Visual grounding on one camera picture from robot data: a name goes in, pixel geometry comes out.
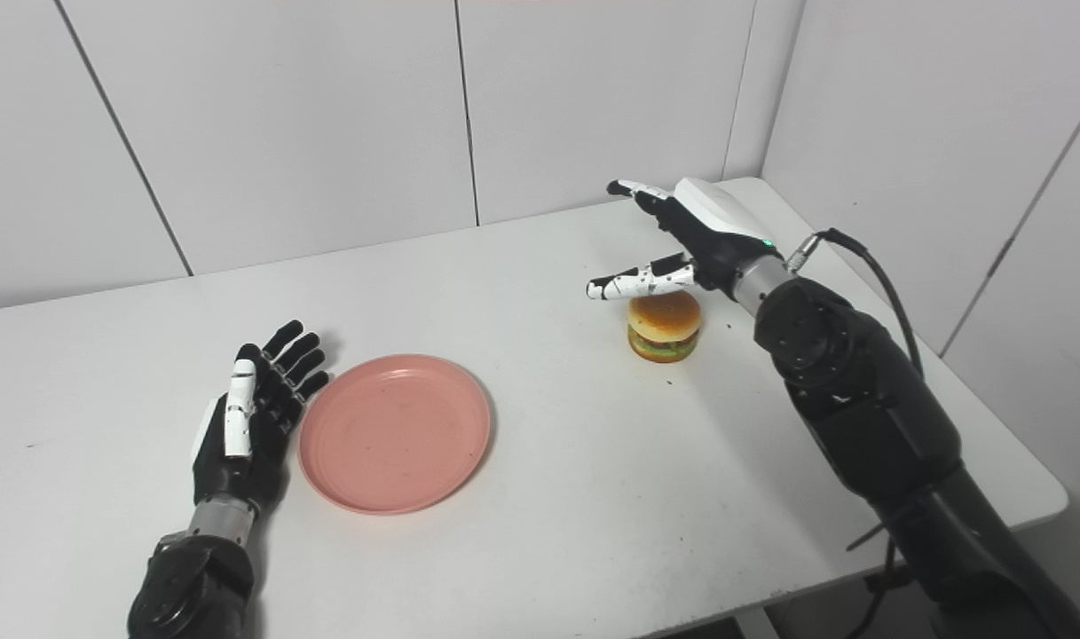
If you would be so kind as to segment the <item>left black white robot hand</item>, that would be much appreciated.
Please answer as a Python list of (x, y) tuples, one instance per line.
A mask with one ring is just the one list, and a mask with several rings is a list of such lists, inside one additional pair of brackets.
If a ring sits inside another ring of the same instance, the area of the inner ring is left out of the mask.
[(287, 484), (287, 450), (305, 409), (330, 375), (315, 332), (300, 320), (265, 345), (240, 346), (230, 388), (210, 409), (193, 460), (193, 502), (237, 499), (258, 515)]

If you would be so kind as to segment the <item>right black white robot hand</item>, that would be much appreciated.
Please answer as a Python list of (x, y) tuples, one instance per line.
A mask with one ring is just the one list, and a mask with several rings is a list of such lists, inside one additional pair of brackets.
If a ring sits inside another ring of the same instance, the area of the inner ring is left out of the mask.
[(632, 198), (681, 251), (586, 284), (594, 300), (663, 296), (689, 288), (721, 291), (756, 314), (762, 300), (794, 275), (769, 232), (738, 199), (703, 179), (683, 178), (671, 193), (633, 179), (607, 191)]

